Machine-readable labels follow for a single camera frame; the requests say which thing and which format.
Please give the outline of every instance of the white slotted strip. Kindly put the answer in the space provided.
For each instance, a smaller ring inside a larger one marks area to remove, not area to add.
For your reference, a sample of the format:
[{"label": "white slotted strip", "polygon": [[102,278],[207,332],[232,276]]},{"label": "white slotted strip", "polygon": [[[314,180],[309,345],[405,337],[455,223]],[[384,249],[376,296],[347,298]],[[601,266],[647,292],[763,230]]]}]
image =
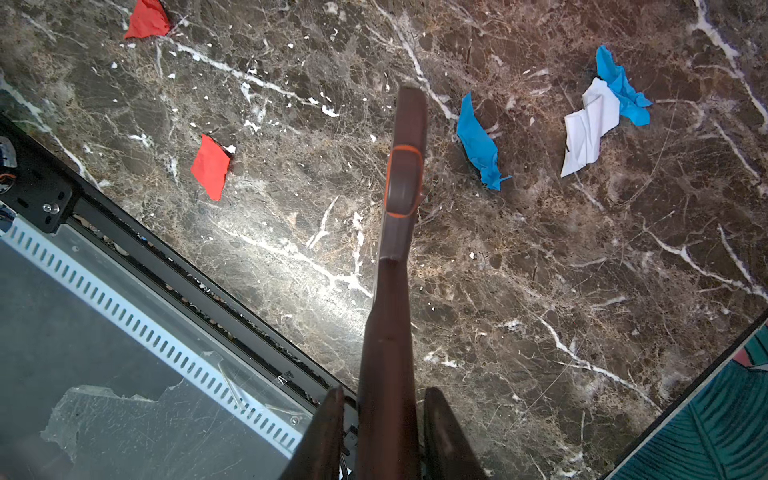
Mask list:
[{"label": "white slotted strip", "polygon": [[[16,217],[6,235],[0,237],[11,248],[46,272],[75,296],[85,301],[152,352],[187,381],[248,425],[287,458],[299,445],[301,434],[247,392],[231,392],[220,370],[187,348],[157,322],[122,295],[87,271],[77,260],[54,245],[21,217]],[[238,401],[232,394],[240,393]]]}]

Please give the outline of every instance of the debris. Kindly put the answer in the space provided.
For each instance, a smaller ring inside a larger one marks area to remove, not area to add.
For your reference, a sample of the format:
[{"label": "debris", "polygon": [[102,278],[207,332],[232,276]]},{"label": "debris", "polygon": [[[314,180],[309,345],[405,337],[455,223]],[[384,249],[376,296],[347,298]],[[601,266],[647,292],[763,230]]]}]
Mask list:
[{"label": "debris", "polygon": [[498,171],[498,148],[475,118],[472,92],[467,93],[462,101],[462,113],[458,117],[456,134],[464,144],[469,161],[480,170],[482,183],[491,190],[501,190],[500,183],[511,176],[502,178]]},{"label": "debris", "polygon": [[213,138],[203,135],[203,143],[192,163],[192,174],[208,192],[211,200],[221,200],[224,177],[230,166],[230,158]]},{"label": "debris", "polygon": [[158,0],[137,0],[131,24],[125,32],[125,38],[146,38],[156,35],[164,37],[170,31],[170,23],[163,5]]},{"label": "debris", "polygon": [[593,164],[600,155],[600,137],[619,124],[619,99],[600,78],[581,96],[584,109],[565,117],[565,161],[560,177]]},{"label": "debris", "polygon": [[619,114],[629,118],[633,124],[641,127],[650,123],[650,114],[644,107],[650,107],[653,102],[645,95],[637,93],[627,80],[624,67],[614,63],[611,52],[601,45],[598,48],[598,75],[608,83],[608,87],[616,94],[620,102]]}]

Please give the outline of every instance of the screw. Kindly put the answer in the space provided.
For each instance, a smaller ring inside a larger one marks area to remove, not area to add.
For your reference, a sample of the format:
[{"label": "screw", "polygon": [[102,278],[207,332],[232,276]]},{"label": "screw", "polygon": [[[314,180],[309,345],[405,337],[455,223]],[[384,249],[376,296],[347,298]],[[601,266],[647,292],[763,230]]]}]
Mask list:
[{"label": "screw", "polygon": [[43,211],[55,215],[58,213],[58,204],[43,204]]}]

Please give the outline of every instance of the orange ring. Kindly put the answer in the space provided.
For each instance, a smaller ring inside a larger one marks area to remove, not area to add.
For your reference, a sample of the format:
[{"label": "orange ring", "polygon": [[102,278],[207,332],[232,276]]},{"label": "orange ring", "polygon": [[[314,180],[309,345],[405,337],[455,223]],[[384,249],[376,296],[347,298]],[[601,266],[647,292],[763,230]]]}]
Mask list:
[{"label": "orange ring", "polygon": [[[414,203],[413,209],[407,215],[394,214],[392,212],[389,212],[386,206],[387,197],[389,196],[389,171],[392,168],[392,153],[395,151],[409,151],[414,154],[417,154],[419,156],[419,161],[421,162],[421,173],[419,175],[419,191],[416,192],[417,201]],[[408,218],[411,215],[413,215],[413,212],[415,212],[416,209],[419,208],[418,199],[419,199],[419,194],[422,192],[423,176],[424,176],[424,157],[422,156],[422,152],[420,152],[418,148],[413,147],[411,145],[405,145],[405,144],[395,145],[394,147],[392,147],[392,150],[389,151],[389,159],[387,160],[387,165],[386,165],[386,184],[384,185],[384,212],[387,215],[394,218]]]}]

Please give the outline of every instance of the brown tool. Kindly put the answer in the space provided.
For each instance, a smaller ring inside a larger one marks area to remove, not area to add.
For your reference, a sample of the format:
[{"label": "brown tool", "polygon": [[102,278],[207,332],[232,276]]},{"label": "brown tool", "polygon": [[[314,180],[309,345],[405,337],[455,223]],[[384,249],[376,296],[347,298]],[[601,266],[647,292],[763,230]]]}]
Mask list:
[{"label": "brown tool", "polygon": [[[416,423],[408,253],[422,200],[427,133],[425,95],[401,88],[387,164],[373,306],[362,342],[355,478],[421,478]],[[343,402],[331,389],[281,480],[339,478]],[[484,478],[448,403],[437,389],[425,402],[425,463],[430,478]]]}]

